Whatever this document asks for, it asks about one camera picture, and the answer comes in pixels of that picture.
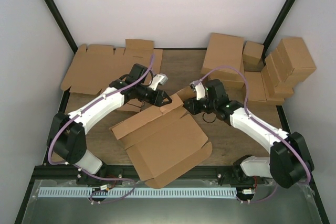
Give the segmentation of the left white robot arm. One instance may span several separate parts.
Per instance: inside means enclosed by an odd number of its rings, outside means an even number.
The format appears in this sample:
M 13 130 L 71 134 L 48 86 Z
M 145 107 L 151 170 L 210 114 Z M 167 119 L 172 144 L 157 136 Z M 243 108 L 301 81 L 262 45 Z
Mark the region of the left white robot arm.
M 52 121 L 48 136 L 48 160 L 56 153 L 64 161 L 89 173 L 95 184 L 102 184 L 107 178 L 103 161 L 87 149 L 86 135 L 109 113 L 137 99 L 161 107 L 172 99 L 158 88 L 167 82 L 165 74 L 153 74 L 147 67 L 134 64 L 130 73 L 112 81 L 96 98 L 68 114 L 57 113 Z

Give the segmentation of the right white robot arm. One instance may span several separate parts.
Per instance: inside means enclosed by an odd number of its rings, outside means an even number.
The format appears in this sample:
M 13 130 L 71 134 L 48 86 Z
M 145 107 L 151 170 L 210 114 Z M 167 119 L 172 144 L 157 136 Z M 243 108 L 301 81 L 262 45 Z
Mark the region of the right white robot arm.
M 244 184 L 253 176 L 272 178 L 283 188 L 298 182 L 310 183 L 314 165 L 300 133 L 273 127 L 252 114 L 246 105 L 230 100 L 219 80 L 206 84 L 196 80 L 190 83 L 190 88 L 194 96 L 183 102 L 190 114 L 214 114 L 218 120 L 247 134 L 269 154 L 241 158 L 233 170 L 235 181 Z

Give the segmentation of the brown cardboard box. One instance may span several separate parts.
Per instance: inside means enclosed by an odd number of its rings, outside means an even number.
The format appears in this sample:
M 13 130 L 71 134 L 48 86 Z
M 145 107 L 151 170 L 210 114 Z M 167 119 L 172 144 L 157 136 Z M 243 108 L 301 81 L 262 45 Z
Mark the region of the brown cardboard box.
M 150 106 L 111 127 L 137 171 L 161 172 L 177 165 L 190 170 L 211 156 L 207 135 L 183 108 L 193 95 L 186 87 L 171 96 L 172 103 Z

